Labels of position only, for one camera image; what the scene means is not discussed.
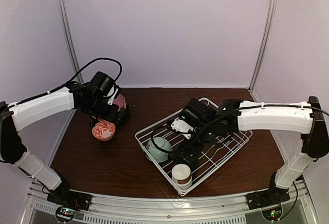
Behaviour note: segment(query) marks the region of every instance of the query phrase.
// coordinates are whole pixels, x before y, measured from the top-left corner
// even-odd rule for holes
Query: metal base plate
[[[92,198],[90,194],[74,192],[74,191],[70,191],[69,193],[70,193],[70,198],[74,200],[72,203],[68,205],[69,208],[75,209],[76,208],[75,200],[77,200],[79,210],[89,210],[89,205]],[[56,198],[54,198],[51,194],[48,195],[47,201],[62,205],[62,203],[59,202]]]
[[[297,205],[280,223],[319,223],[305,182],[298,181],[296,186],[299,198]],[[57,224],[54,214],[58,205],[46,201],[47,195],[42,192],[42,187],[37,182],[32,183],[19,223]],[[282,204],[284,213],[290,210],[296,197],[293,187],[289,194],[292,200]],[[203,222],[203,224],[214,224],[221,223],[221,221],[222,223],[229,223],[229,221],[231,223],[270,223],[264,219],[260,209],[249,210],[245,193],[172,199],[91,195],[89,211],[77,212],[72,224],[116,222],[130,224],[168,224],[169,222],[172,224],[202,224]]]

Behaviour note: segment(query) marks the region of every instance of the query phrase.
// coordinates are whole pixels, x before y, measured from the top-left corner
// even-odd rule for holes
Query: white cup
[[[191,169],[185,164],[177,164],[171,170],[171,179],[178,188],[185,191],[192,186]]]

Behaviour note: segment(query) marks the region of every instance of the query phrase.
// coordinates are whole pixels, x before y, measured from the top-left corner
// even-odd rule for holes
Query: light green teacup
[[[158,145],[160,148],[166,150],[166,151],[172,151],[173,148],[171,147],[170,142],[168,142],[167,139],[162,138],[162,137],[155,137],[154,138],[154,142],[156,143],[156,145]],[[158,162],[164,162],[168,160],[168,153],[162,152],[160,150],[158,150],[154,144],[152,143],[152,141],[150,140],[147,144],[147,150],[149,151],[149,153],[151,154],[151,156]]]

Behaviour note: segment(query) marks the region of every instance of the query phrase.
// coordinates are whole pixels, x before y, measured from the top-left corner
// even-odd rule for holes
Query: white object
[[[277,171],[275,182],[278,188],[288,189],[313,162],[314,158],[302,153],[302,142],[303,140],[300,140],[296,151],[291,154],[286,163]]]
[[[193,127],[191,127],[188,123],[186,123],[184,120],[180,119],[179,117],[177,117],[170,126],[172,130],[182,133],[192,132],[194,130]],[[191,134],[183,134],[183,136],[186,137],[187,139],[191,138]]]
[[[171,170],[171,175],[171,179],[181,190],[185,191],[192,186],[191,169],[189,166],[185,164],[177,164]]]
[[[240,107],[262,105],[260,108],[241,110],[237,117],[239,130],[290,130],[302,134],[309,134],[313,119],[310,117],[312,109],[295,107],[264,107],[269,103],[244,101]],[[289,103],[296,106],[310,106],[307,102]]]
[[[55,190],[62,182],[60,176],[47,165],[45,165],[39,158],[29,151],[24,152],[19,161],[15,163],[34,179],[45,184],[50,190]]]
[[[73,94],[69,92],[68,88],[63,87],[54,93],[12,107],[10,111],[14,112],[12,119],[17,132],[19,132],[30,124],[73,108]]]
[[[218,106],[210,101],[207,98],[201,98],[199,101],[202,101],[213,108],[218,108]],[[164,119],[146,127],[143,130],[140,130],[136,133],[135,137],[139,142],[142,150],[150,157],[150,153],[147,150],[147,144],[150,140],[150,135],[155,127],[159,125],[164,125],[167,123],[168,119],[177,118],[181,110],[165,117]],[[169,129],[163,129],[155,134],[157,137],[163,137],[170,142],[171,146],[175,149],[185,138],[182,134],[175,134]],[[207,147],[203,153],[199,156],[200,165],[199,167],[191,172],[192,175],[192,186],[187,190],[180,189],[171,178],[171,166],[172,161],[168,163],[159,164],[154,158],[150,157],[150,160],[153,164],[159,169],[167,181],[172,185],[172,187],[178,192],[180,196],[185,196],[193,189],[198,187],[202,182],[209,178],[216,170],[223,166],[235,153],[237,153],[243,145],[245,145],[249,138],[252,136],[251,131],[247,132],[238,132],[235,133],[232,137],[227,136],[226,138],[216,138],[213,141],[213,145]]]
[[[117,95],[119,89],[118,88],[115,88],[114,86],[109,90],[108,94],[107,94],[107,97],[109,96],[112,96],[108,101],[107,103],[109,105],[112,105],[113,104],[113,101],[115,99],[115,96]]]

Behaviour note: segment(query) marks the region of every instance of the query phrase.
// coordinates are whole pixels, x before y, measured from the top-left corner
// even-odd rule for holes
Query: black cable
[[[37,179],[35,179],[37,182],[39,182],[43,187],[42,187],[42,192],[44,193],[44,194],[47,194],[47,195],[51,195],[51,196],[53,196],[58,202],[60,202],[61,204],[64,204],[65,206],[67,206],[68,205],[68,203],[66,202],[66,201],[63,201],[63,200],[61,200],[61,199],[59,199],[53,192],[51,192],[51,190],[44,184],[44,183],[42,183],[41,181],[39,181],[39,180],[37,180]]]
[[[117,64],[119,65],[119,67],[120,67],[120,71],[119,71],[117,77],[114,79],[114,82],[116,82],[116,81],[119,79],[119,77],[121,76],[121,74],[122,74],[122,65],[121,65],[121,63],[118,62],[117,60],[114,60],[114,59],[111,59],[111,58],[106,58],[106,57],[99,57],[99,58],[96,58],[96,59],[94,59],[94,60],[88,62],[88,63],[87,63],[86,65],[84,65],[79,71],[77,71],[77,73],[74,74],[74,76],[73,76],[68,82],[71,82],[72,80],[74,80],[74,79],[76,78],[76,76],[79,75],[79,74],[80,74],[80,73],[81,73],[86,67],[88,67],[90,64],[92,64],[92,63],[95,62],[95,61],[100,61],[100,60],[112,61],[112,62],[115,62],[115,63],[117,63]]]
[[[290,214],[290,212],[293,210],[293,208],[295,207],[296,203],[297,203],[297,200],[298,200],[298,190],[297,190],[297,187],[296,187],[296,184],[295,182],[293,182],[293,185],[295,187],[295,190],[296,190],[296,199],[295,199],[295,202],[293,204],[293,206],[291,206],[290,210],[282,217],[279,218],[279,220],[282,220],[283,218],[286,218],[288,214]]]
[[[317,107],[309,107],[309,106],[307,108],[311,108],[313,110],[322,112],[322,113],[324,113],[325,115],[327,115],[329,117],[329,113],[327,111],[324,111],[323,109],[320,109],[320,108],[317,108]]]

